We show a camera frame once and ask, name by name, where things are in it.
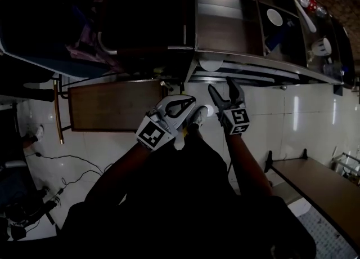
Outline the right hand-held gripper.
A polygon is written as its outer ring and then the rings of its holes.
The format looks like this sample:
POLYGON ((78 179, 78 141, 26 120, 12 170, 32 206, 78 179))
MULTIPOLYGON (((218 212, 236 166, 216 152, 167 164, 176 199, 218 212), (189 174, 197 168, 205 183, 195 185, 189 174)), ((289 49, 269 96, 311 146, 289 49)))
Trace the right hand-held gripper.
POLYGON ((231 77, 226 77, 229 87, 229 100, 224 100, 213 85, 208 85, 208 92, 218 110, 219 121, 228 135, 244 133, 250 126, 250 119, 244 104, 244 91, 241 86, 231 77))

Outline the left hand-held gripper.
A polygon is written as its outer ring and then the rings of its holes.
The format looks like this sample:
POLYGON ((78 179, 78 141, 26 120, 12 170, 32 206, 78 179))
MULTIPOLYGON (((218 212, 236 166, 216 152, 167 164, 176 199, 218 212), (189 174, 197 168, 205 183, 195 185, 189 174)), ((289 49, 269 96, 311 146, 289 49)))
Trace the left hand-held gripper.
POLYGON ((144 116, 136 132, 137 141, 151 151, 172 141, 195 105, 196 98, 190 95, 165 97, 144 116))

